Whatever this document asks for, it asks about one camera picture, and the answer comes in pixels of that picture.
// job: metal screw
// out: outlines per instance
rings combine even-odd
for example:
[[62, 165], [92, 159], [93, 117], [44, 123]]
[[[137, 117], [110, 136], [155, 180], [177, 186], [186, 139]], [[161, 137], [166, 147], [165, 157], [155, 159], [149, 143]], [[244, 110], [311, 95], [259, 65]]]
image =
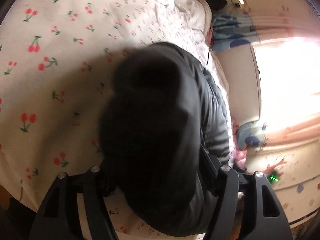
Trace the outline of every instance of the metal screw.
[[230, 168], [228, 165], [222, 165], [222, 166], [221, 166], [221, 170], [222, 170], [222, 171], [230, 171], [231, 168]]
[[262, 171], [257, 171], [257, 172], [256, 172], [256, 176], [257, 176], [258, 178], [262, 178], [262, 177], [264, 176], [264, 174], [263, 174]]
[[91, 168], [91, 171], [92, 171], [93, 173], [96, 173], [96, 172], [100, 171], [100, 167], [99, 167], [99, 166], [93, 166], [93, 167]]
[[66, 173], [65, 172], [60, 172], [59, 174], [58, 174], [58, 178], [59, 179], [64, 179], [65, 177], [66, 177]]

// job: white bedding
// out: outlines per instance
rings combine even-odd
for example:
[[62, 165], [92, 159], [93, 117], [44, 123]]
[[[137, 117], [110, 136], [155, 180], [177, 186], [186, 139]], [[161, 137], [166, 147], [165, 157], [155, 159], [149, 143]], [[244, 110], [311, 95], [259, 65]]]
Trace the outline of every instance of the white bedding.
[[[58, 173], [99, 165], [98, 118], [117, 63], [131, 48], [168, 41], [206, 65], [210, 22], [204, 0], [16, 0], [0, 26], [1, 185], [37, 211]], [[211, 55], [208, 69], [228, 109]], [[232, 147], [229, 113], [228, 125]], [[133, 214], [119, 190], [106, 205], [119, 235], [176, 238]]]

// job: black cable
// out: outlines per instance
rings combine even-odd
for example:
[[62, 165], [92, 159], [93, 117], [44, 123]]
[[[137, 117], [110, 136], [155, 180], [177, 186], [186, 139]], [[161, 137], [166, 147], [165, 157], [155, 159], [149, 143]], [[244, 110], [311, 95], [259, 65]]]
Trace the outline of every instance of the black cable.
[[[232, 10], [233, 10], [234, 8], [235, 8], [234, 6], [231, 8], [230, 12], [228, 13], [228, 16], [230, 16], [230, 14], [231, 14], [231, 12], [232, 12]], [[221, 24], [221, 25], [218, 26], [217, 31], [216, 31], [216, 34], [218, 34], [219, 28], [220, 28], [221, 26], [223, 26], [223, 25], [224, 25], [224, 24]], [[213, 34], [213, 31], [212, 31], [211, 27], [213, 28], [213, 26], [210, 25], [210, 30], [211, 30], [211, 33], [212, 33], [212, 39], [211, 39], [211, 41], [215, 41], [215, 39], [214, 39], [214, 36], [215, 36], [215, 35]], [[207, 70], [208, 70], [209, 55], [210, 55], [211, 47], [212, 47], [212, 46], [211, 46], [211, 44], [210, 44], [210, 48], [209, 48], [209, 51], [208, 51], [207, 64], [205, 65], [205, 68], [206, 68]]]

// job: black hoodie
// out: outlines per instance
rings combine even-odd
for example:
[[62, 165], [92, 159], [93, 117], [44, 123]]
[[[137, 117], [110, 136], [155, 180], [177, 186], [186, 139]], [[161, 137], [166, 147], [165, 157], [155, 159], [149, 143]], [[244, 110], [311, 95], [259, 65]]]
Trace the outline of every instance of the black hoodie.
[[164, 234], [204, 233], [217, 198], [199, 173], [200, 144], [229, 160], [226, 106], [211, 74], [161, 42], [130, 54], [113, 85], [100, 143], [129, 206]]

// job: green light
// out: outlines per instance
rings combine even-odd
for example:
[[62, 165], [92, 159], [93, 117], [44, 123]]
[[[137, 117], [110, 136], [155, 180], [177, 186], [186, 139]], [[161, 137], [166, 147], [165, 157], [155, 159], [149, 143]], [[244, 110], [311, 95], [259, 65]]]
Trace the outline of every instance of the green light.
[[271, 180], [273, 180], [273, 181], [275, 181], [275, 182], [278, 181], [278, 179], [277, 179], [274, 175], [271, 175], [271, 176], [269, 177], [269, 179], [271, 179]]

